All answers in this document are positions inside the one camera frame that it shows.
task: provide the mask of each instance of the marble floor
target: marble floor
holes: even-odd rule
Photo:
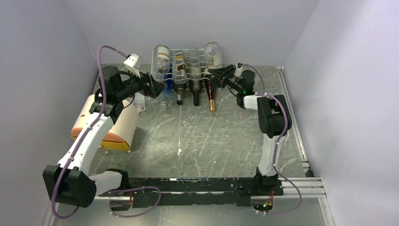
[[[283,94],[275,67],[257,67],[268,93]],[[143,65],[142,72],[149,72]],[[255,77],[255,91],[262,89]],[[200,106],[192,93],[162,109],[157,100],[145,98],[133,138],[131,153],[98,150],[90,175],[108,168],[126,170],[130,177],[252,177],[261,159],[263,135],[257,111],[241,109],[228,89],[216,92],[216,112],[209,111],[206,91]],[[301,155],[293,129],[288,131],[279,158],[279,170],[287,177],[304,177]]]
[[[276,199],[276,209],[285,211],[295,206],[296,198]],[[146,209],[130,208],[119,212],[123,215],[138,214]],[[73,211],[72,206],[60,205],[58,211],[66,215]],[[108,202],[95,200],[89,208],[81,208],[75,216],[67,220],[56,220],[57,226],[243,226],[243,225],[273,225],[273,226],[323,226],[324,220],[317,198],[304,198],[300,208],[292,213],[281,216],[264,216],[255,214],[248,207],[235,205],[192,205],[192,206],[158,206],[149,214],[138,218],[116,218],[109,214]]]

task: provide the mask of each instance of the bottle cap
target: bottle cap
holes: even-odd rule
[[[211,112],[215,112],[215,100],[209,100],[209,109]]]

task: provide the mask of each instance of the wine bottle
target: wine bottle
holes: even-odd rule
[[[205,89],[207,90],[208,99],[209,99],[209,110],[211,112],[215,112],[215,86],[211,82],[211,75],[208,74],[205,76],[208,79],[204,79]]]
[[[194,106],[200,104],[200,91],[201,91],[201,61],[200,50],[197,48],[190,48],[189,61],[190,61],[190,80],[189,87],[191,93],[194,95]]]
[[[211,82],[211,75],[207,72],[208,69],[217,69],[222,68],[222,51],[217,42],[210,42],[205,46],[204,51],[204,59],[205,59],[205,88],[207,89],[208,98],[209,98],[209,109],[211,112],[215,112],[215,91],[216,87]]]
[[[157,45],[152,52],[152,67],[151,74],[152,77],[156,81],[164,82],[167,87],[163,89],[160,95],[157,97],[158,102],[160,103],[161,108],[166,108],[170,106],[172,103],[172,84],[171,80],[166,80],[168,78],[172,78],[172,76],[168,76],[168,72],[171,72],[170,67],[170,51],[169,48],[165,45]]]
[[[177,93],[177,105],[182,105],[182,95],[185,89],[185,84],[187,82],[187,67],[186,59],[184,57],[183,51],[178,50],[175,52],[173,57],[173,90]]]

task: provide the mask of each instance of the white enclosure wall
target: white enclosure wall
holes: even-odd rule
[[[38,226],[96,61],[65,2],[0,0],[0,69],[0,225]]]
[[[399,4],[321,0],[284,68],[336,225],[399,222]]]
[[[92,51],[107,44],[151,63],[158,44],[222,46],[223,61],[283,65],[318,0],[67,0]],[[104,62],[120,62],[115,55]]]

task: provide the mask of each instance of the wire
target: wire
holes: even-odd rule
[[[130,192],[129,204],[133,204],[133,192]]]
[[[267,215],[282,215],[282,214],[290,213],[290,212],[296,210],[296,209],[301,205],[301,203],[302,203],[302,194],[301,194],[301,192],[299,191],[299,188],[298,188],[290,179],[288,179],[286,176],[284,176],[282,173],[280,173],[280,171],[279,171],[279,170],[277,169],[277,167],[276,167],[277,149],[278,149],[278,146],[279,146],[279,141],[280,141],[280,139],[283,137],[283,135],[286,133],[286,131],[287,131],[287,129],[288,129],[288,117],[287,117],[287,112],[285,111],[285,109],[284,109],[284,107],[283,107],[283,104],[282,104],[275,96],[270,95],[270,94],[267,94],[267,93],[264,93],[263,95],[262,95],[262,94],[255,93],[255,96],[259,96],[259,97],[270,97],[270,98],[272,98],[274,101],[276,101],[276,103],[277,103],[277,104],[279,105],[279,107],[281,108],[281,111],[282,111],[283,116],[284,116],[284,129],[283,129],[282,133],[279,135],[279,137],[277,138],[276,144],[274,145],[272,165],[273,165],[273,169],[276,171],[276,173],[277,173],[280,177],[282,177],[282,178],[284,178],[286,181],[288,181],[288,182],[296,189],[296,191],[298,192],[298,195],[299,195],[298,204],[297,204],[295,207],[293,207],[292,209],[287,210],[287,211],[283,211],[283,212],[265,213],[265,214],[267,214]]]
[[[260,78],[260,80],[261,80],[261,82],[262,82],[262,86],[263,86],[263,93],[266,93],[266,88],[265,88],[265,85],[264,85],[264,81],[263,81],[263,79],[262,79],[262,77],[261,77],[261,74],[259,73],[259,71],[255,68],[255,67],[253,67],[253,66],[251,66],[251,65],[248,65],[248,64],[242,64],[243,66],[247,66],[247,67],[250,67],[250,68],[252,68],[252,69],[254,69],[255,70],[255,72],[258,74],[258,76],[259,76],[259,78]]]
[[[270,189],[269,191],[269,205],[273,205],[273,200],[274,200],[274,191],[273,189]]]
[[[117,203],[117,204],[122,205],[122,206],[129,206],[129,207],[131,206],[131,204],[126,204],[126,203],[115,201],[115,200],[110,200],[110,204],[111,203]]]
[[[135,217],[139,217],[139,216],[141,216],[141,215],[144,215],[144,214],[146,214],[146,213],[151,212],[152,210],[154,210],[155,207],[158,205],[158,203],[161,201],[161,191],[160,191],[160,189],[157,188],[157,187],[154,187],[154,186],[144,186],[144,187],[131,188],[131,189],[126,189],[126,190],[110,190],[110,191],[108,191],[108,192],[111,192],[111,193],[133,192],[133,191],[140,191],[140,190],[145,190],[145,189],[154,189],[154,190],[157,190],[157,191],[158,191],[158,200],[157,200],[157,202],[156,202],[152,207],[150,207],[148,210],[146,210],[146,211],[144,211],[144,212],[142,212],[142,213],[139,213],[139,214],[135,214],[135,215],[120,215],[120,214],[116,214],[116,213],[114,213],[114,212],[112,211],[111,202],[110,202],[109,205],[108,205],[109,208],[110,208],[110,214],[112,214],[112,215],[114,215],[114,216],[116,216],[116,217],[119,217],[119,218],[135,218]]]
[[[229,91],[231,92],[231,94],[233,94],[235,97],[237,97],[236,94],[233,93],[233,91],[231,90],[230,86],[228,87]]]
[[[126,105],[123,109],[129,107],[129,106],[133,103],[134,100],[135,100],[135,95],[133,94],[133,99],[132,99],[132,100],[130,101],[130,103],[129,103],[128,105]]]
[[[113,48],[111,46],[100,46],[100,48],[98,48],[98,50],[97,50],[97,66],[98,66],[98,70],[99,70],[99,73],[100,73],[101,88],[102,88],[103,93],[106,93],[104,75],[103,75],[103,70],[102,70],[102,67],[101,67],[101,50],[103,48],[110,48],[110,49],[114,50],[115,52],[121,54],[124,58],[127,58],[128,56],[126,54],[124,54],[122,51],[117,50],[117,49],[115,49],[115,48]],[[61,184],[61,179],[64,176],[66,169],[71,164],[75,154],[78,152],[78,149],[79,149],[80,145],[82,144],[83,140],[85,139],[85,137],[87,136],[88,132],[90,131],[90,128],[94,127],[95,124],[100,120],[101,115],[104,112],[106,102],[107,102],[107,95],[104,95],[103,96],[103,106],[101,107],[101,110],[98,113],[98,116],[93,120],[93,122],[90,124],[90,126],[87,127],[85,131],[83,131],[82,136],[80,138],[78,137],[79,140],[77,141],[76,146],[73,149],[70,158],[66,161],[64,167],[62,168],[62,170],[60,172],[60,175],[58,176],[58,179],[56,181],[56,185],[54,186],[53,194],[51,196],[51,212],[53,213],[54,217],[56,217],[58,219],[70,218],[79,209],[79,206],[78,206],[69,215],[66,215],[66,216],[59,215],[57,213],[57,211],[56,211],[56,196],[58,194],[58,188],[59,188],[59,186]]]

